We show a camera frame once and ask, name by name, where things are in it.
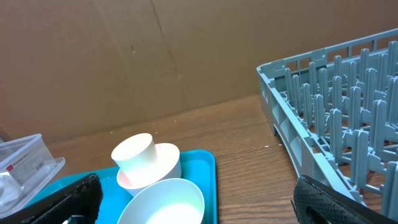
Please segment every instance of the wooden surface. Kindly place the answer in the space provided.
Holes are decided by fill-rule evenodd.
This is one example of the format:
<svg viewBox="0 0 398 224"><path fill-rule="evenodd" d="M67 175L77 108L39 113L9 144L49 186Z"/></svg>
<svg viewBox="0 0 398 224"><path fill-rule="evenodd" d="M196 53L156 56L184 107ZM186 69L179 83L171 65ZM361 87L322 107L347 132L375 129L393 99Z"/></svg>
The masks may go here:
<svg viewBox="0 0 398 224"><path fill-rule="evenodd" d="M207 149L217 162L220 223L297 223L290 204L297 177L266 122L259 97L251 96L49 149L54 157L67 160L57 178L115 166L111 151L137 133L151 133L156 143L170 142L181 151Z"/></svg>

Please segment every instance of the brown cardboard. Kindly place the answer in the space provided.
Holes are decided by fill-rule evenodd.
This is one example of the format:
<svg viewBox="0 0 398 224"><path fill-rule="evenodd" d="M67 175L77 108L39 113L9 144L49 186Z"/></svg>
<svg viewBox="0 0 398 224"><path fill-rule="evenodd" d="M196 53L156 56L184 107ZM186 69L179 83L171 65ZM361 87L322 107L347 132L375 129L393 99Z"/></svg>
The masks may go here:
<svg viewBox="0 0 398 224"><path fill-rule="evenodd" d="M254 95L258 65L393 29L397 6L395 0L4 1L2 133L42 133L55 142Z"/></svg>
<svg viewBox="0 0 398 224"><path fill-rule="evenodd" d="M14 138L97 132L185 111L149 1L6 1L0 124Z"/></svg>
<svg viewBox="0 0 398 224"><path fill-rule="evenodd" d="M154 2L192 108L256 94L262 63L398 24L398 1Z"/></svg>

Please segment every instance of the dish rack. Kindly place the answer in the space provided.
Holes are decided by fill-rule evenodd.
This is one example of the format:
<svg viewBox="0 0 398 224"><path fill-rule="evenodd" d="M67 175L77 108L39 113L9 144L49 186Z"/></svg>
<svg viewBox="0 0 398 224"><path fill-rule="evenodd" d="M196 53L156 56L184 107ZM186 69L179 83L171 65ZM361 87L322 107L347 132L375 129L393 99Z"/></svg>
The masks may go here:
<svg viewBox="0 0 398 224"><path fill-rule="evenodd" d="M378 194L381 213L395 221L397 37L393 29L257 67L262 111L297 175L363 205L360 189ZM350 164L349 175L342 164ZM384 184L370 184L369 171L384 175Z"/></svg>

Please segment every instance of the upside-down cup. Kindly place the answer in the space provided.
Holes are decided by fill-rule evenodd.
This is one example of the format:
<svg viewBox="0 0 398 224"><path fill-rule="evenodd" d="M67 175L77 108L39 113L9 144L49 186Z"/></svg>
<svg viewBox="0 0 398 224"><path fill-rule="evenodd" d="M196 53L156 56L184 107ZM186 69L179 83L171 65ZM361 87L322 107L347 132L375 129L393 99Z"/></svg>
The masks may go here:
<svg viewBox="0 0 398 224"><path fill-rule="evenodd" d="M170 143L155 145L156 160L152 161L145 169L131 172L127 175L122 168L116 177L119 186L127 190L133 197L146 187L160 180L181 178L180 151L177 146Z"/></svg>
<svg viewBox="0 0 398 224"><path fill-rule="evenodd" d="M157 161L152 135L142 133L129 137L113 149L111 157L130 179L140 177Z"/></svg>

